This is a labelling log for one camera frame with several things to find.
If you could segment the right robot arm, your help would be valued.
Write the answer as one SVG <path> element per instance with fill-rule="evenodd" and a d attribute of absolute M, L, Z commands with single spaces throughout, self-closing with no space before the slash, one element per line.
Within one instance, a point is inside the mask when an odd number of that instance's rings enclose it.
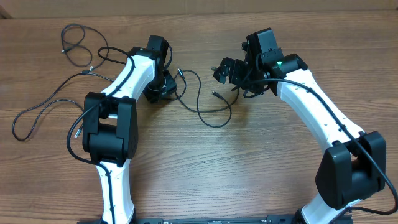
<path fill-rule="evenodd" d="M 270 90 L 286 102 L 314 135 L 323 157 L 317 195 L 293 215 L 269 215 L 277 223 L 352 223 L 346 212 L 384 189 L 386 142 L 349 120 L 316 83 L 297 55 L 284 55 L 273 30 L 260 30 L 242 43 L 244 60 L 224 58 L 214 78 L 252 98 Z"/>

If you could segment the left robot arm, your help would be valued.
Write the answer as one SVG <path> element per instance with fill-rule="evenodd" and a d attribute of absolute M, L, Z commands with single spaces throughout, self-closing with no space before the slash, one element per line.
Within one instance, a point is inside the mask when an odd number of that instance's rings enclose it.
<path fill-rule="evenodd" d="M 151 35 L 144 48 L 133 47 L 115 81 L 85 97 L 82 145 L 96 166 L 104 210 L 98 223 L 132 223 L 129 167 L 138 143 L 136 103 L 141 95 L 156 103 L 174 94 L 177 84 L 167 70 L 169 43 Z"/>

